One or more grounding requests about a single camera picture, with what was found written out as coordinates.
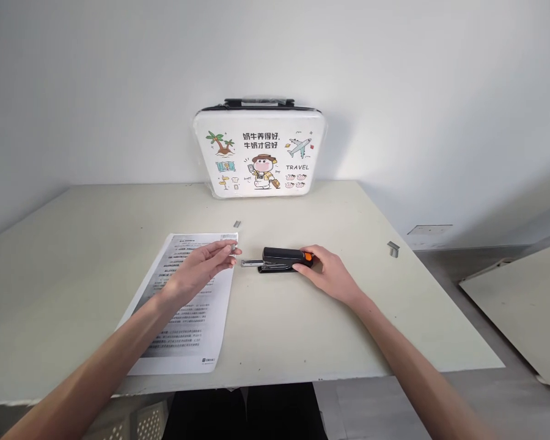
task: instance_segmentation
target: palm tree drawing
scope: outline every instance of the palm tree drawing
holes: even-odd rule
[[[206,139],[211,139],[212,141],[210,142],[211,144],[213,144],[214,142],[216,142],[218,144],[218,153],[217,154],[222,154],[222,155],[227,155],[228,153],[232,153],[232,151],[230,151],[230,149],[228,148],[229,145],[232,145],[234,142],[232,142],[231,144],[228,144],[228,142],[226,142],[226,147],[223,147],[222,146],[222,142],[224,142],[223,140],[223,134],[214,134],[212,133],[211,131],[208,131],[208,133],[210,134],[209,136],[206,136]]]
[[[232,142],[232,139],[229,141],[224,141],[226,144],[226,149],[230,150],[230,147],[234,145],[234,142]]]

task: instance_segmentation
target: stapler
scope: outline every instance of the stapler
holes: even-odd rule
[[[242,267],[256,267],[259,273],[295,272],[295,263],[312,267],[314,255],[298,249],[281,249],[280,247],[264,247],[262,260],[243,260]]]

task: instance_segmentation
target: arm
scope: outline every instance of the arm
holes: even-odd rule
[[[448,381],[362,292],[338,255],[321,246],[308,246],[302,251],[311,252],[320,259],[322,272],[303,265],[293,268],[316,287],[345,303],[361,319],[434,440],[495,438]]]
[[[86,362],[30,410],[3,440],[79,439],[130,368],[169,320],[240,255],[234,240],[217,241],[190,253],[165,287],[112,334]]]

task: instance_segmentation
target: black pants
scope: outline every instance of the black pants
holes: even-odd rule
[[[163,440],[326,440],[311,383],[175,393]]]

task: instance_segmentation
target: hand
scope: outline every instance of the hand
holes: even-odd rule
[[[306,276],[316,287],[347,305],[364,295],[338,255],[318,245],[302,247],[301,250],[311,252],[322,262],[321,273],[302,264],[293,265],[297,272]]]
[[[191,251],[171,275],[162,294],[178,300],[181,306],[190,302],[219,272],[232,269],[237,263],[232,255],[243,251],[238,248],[232,251],[233,244],[237,244],[236,240],[215,241]]]

